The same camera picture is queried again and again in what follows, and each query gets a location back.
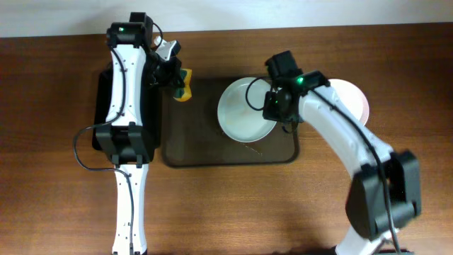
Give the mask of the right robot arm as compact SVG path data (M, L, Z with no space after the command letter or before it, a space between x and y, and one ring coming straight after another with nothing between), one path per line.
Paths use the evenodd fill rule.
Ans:
M397 232L421 214L420 164L409 150L393 148L343 104L320 71L303 72L290 51L265 62L271 89L263 117L297 126L308 123L337 154L351 178L345 211L350 229L324 254L408 254Z

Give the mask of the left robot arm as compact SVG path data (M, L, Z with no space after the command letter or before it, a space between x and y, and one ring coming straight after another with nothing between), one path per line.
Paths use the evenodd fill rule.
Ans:
M146 254L144 194L149 165L161 141L161 96L164 89L184 102L191 98L191 69L177 54L180 43L155 38L157 25L143 12L107 30L112 65L105 71L110 91L99 127L97 148L113 165L117 187L113 254Z

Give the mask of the green and yellow sponge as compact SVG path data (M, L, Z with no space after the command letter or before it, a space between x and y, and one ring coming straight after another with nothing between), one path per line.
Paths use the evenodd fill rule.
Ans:
M181 69L180 70L180 83L182 87L175 89L173 98L179 102L186 102L192 98L192 91L190 88L190 80L192 77L193 71L191 69Z

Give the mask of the white plate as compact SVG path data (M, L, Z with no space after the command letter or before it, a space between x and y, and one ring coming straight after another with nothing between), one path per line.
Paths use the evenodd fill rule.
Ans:
M342 79L330 79L343 105L363 124L369 119L369 103L363 92L353 83Z

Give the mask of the pale blue plate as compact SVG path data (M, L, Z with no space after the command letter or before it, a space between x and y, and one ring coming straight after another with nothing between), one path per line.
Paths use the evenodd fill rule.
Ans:
M237 142L256 142L267 136L275 121L263 118L265 94L270 85L263 79L245 77L234 81L222 93L217 106L217 119L222 131Z

